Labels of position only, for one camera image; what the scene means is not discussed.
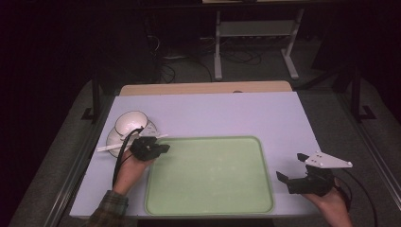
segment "hand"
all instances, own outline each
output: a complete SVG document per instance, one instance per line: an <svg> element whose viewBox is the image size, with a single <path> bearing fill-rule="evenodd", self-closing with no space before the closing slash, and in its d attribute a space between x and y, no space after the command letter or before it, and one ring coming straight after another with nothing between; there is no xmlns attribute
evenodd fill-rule
<svg viewBox="0 0 401 227"><path fill-rule="evenodd" d="M143 162L136 159L129 150L126 150L121 160L123 164L118 171L113 191L127 196L127 193L141 179L145 169L154 162L154 159Z"/></svg>
<svg viewBox="0 0 401 227"><path fill-rule="evenodd" d="M302 196L319 208L324 219L330 226L352 227L352 221L348 216L345 201L335 187L322 197L315 194L303 194Z"/></svg>

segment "white object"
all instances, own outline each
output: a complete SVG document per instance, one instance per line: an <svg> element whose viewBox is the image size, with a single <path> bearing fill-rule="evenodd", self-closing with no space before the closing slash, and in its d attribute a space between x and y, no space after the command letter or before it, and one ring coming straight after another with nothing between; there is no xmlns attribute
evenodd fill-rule
<svg viewBox="0 0 401 227"><path fill-rule="evenodd" d="M138 138L138 134L132 136L128 141L127 148L130 147L132 141ZM112 128L106 139L106 146L98 147L100 149L108 150L112 156L118 157L123 141L120 140L120 134L117 133L115 128Z"/></svg>
<svg viewBox="0 0 401 227"><path fill-rule="evenodd" d="M141 129L148 123L148 117L138 111L128 112L122 114L115 122L115 130L125 137L133 130Z"/></svg>
<svg viewBox="0 0 401 227"><path fill-rule="evenodd" d="M153 122L149 121L147 126L139 133L139 136L144 137L158 137L160 133L157 131Z"/></svg>
<svg viewBox="0 0 401 227"><path fill-rule="evenodd" d="M305 160L305 164L318 168L345 168L353 166L351 162L343 161L321 151L316 151L316 153L309 156Z"/></svg>
<svg viewBox="0 0 401 227"><path fill-rule="evenodd" d="M121 136L120 136L120 140L121 140L121 141L124 141L125 138L127 138L127 136L128 136L133 130L135 130L135 128L132 128L132 129L131 129L130 131L128 131L127 133L121 135ZM136 134L138 134L137 131L134 132L133 134L131 134L131 136L134 136L134 135L136 135Z"/></svg>

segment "light green tray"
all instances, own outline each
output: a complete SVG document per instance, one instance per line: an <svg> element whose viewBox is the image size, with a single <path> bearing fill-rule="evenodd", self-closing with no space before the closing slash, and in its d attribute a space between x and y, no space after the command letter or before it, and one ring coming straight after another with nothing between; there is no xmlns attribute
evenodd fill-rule
<svg viewBox="0 0 401 227"><path fill-rule="evenodd" d="M165 138L170 145L152 165L146 210L155 216L268 213L269 174L257 138Z"/></svg>

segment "wire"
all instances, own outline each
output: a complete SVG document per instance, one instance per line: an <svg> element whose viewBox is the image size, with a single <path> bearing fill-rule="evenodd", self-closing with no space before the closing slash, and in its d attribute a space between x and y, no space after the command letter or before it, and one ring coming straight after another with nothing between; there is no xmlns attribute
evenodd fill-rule
<svg viewBox="0 0 401 227"><path fill-rule="evenodd" d="M242 45L246 49L245 51L242 51L242 53L245 53L245 54L249 55L248 59L241 59L238 56L236 56L235 54L229 54L229 53L227 53L225 51L220 52L220 55L225 60L231 61L231 62L234 62L234 63L243 63L243 64L248 64L248 65L258 65L258 64L260 64L262 62L263 54L266 53L266 51L268 51L268 49L271 48L274 44L279 43L281 40L282 39L280 37L279 38L276 37L275 40L273 42L271 42L267 47L265 47L264 50L261 53L257 53L256 51L251 51L251 48L249 47L249 44L251 42L248 42L248 43L242 42Z"/></svg>
<svg viewBox="0 0 401 227"><path fill-rule="evenodd" d="M341 183L344 184L347 187L347 190L349 192L348 198L349 198L350 203L351 203L352 198L353 198L353 193L352 193L351 187L342 178L339 178L338 176L336 176L336 178L339 179L341 181Z"/></svg>
<svg viewBox="0 0 401 227"><path fill-rule="evenodd" d="M154 48L153 53L152 53L153 56L156 56L157 50L159 49L161 42L160 42L159 38L157 38L156 36L153 36L153 35L148 35L148 38L155 39L157 42L156 47Z"/></svg>
<svg viewBox="0 0 401 227"><path fill-rule="evenodd" d="M125 163L125 161L127 161L127 159L129 159L132 156L132 154L130 154L127 158L125 158L122 162L121 162L121 166Z"/></svg>
<svg viewBox="0 0 401 227"><path fill-rule="evenodd" d="M347 170L345 170L345 169L342 169L342 171L344 171L344 172L345 172L346 174L348 174L352 179L354 179L354 181L355 181L357 184L359 184L360 188L361 188L361 189L363 190L363 192L365 193L366 197L367 197L368 200L369 200L369 203L371 204L372 211L373 211L373 213L374 213L374 220L375 220L375 227L376 227L376 226L377 226L377 212L376 212L376 209L375 209L374 202L373 202L372 198L369 196L368 191L367 191L366 188L363 186L363 184L362 184L356 177L354 177L349 171L347 171Z"/></svg>
<svg viewBox="0 0 401 227"><path fill-rule="evenodd" d="M169 70L172 71L172 73L171 73L171 74L168 74L168 72L166 72L166 70L163 69L163 67L168 68ZM173 81L175 80L176 72L175 72L175 70L174 70L171 66L166 65L166 64L162 64L162 66L161 66L161 71L162 71L162 79L163 79L166 83L171 83L171 82L173 82ZM164 74L165 74L165 75L168 75L168 76L171 76L171 79L170 79L170 80L167 80L167 79L165 78L165 75L164 75Z"/></svg>
<svg viewBox="0 0 401 227"><path fill-rule="evenodd" d="M186 62L194 62L194 63L196 63L196 64L202 66L203 68L205 68L206 71L207 71L207 74L209 75L210 81L213 82L213 76L212 76L212 73L210 72L209 68L208 68L206 65L204 65L203 63L199 62L199 61L192 60L192 59L189 59L189 57L187 57L187 58L185 58L185 59L175 60L175 61L173 61L172 63L185 62L185 61L186 61Z"/></svg>
<svg viewBox="0 0 401 227"><path fill-rule="evenodd" d="M212 42L211 42L210 44L208 44L207 46L202 47L203 50L209 50L209 48L215 46L216 41L215 41L215 38L214 38L214 37L208 37L208 38L203 39L203 41L209 41L209 40L212 41Z"/></svg>
<svg viewBox="0 0 401 227"><path fill-rule="evenodd" d="M121 146L120 152L118 153L117 161L116 161L115 167L114 167L113 186L114 186L114 184L115 184L115 181L117 180L118 172L120 171L120 167L121 167L121 164L122 164L122 163L121 163L121 159L122 159L122 157L123 157L125 148L126 148L128 142L130 141L130 138L131 138L132 134L133 134L134 132L136 132L136 131L138 131L138 130L131 131L131 132L127 135L127 137L124 139L123 146Z"/></svg>

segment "plaid sleeve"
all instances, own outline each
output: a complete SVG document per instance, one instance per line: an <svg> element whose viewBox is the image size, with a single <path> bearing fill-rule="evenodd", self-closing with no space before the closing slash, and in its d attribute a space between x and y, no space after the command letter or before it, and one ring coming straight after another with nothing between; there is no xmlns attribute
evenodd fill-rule
<svg viewBox="0 0 401 227"><path fill-rule="evenodd" d="M124 226L127 206L127 197L109 190L86 226Z"/></svg>

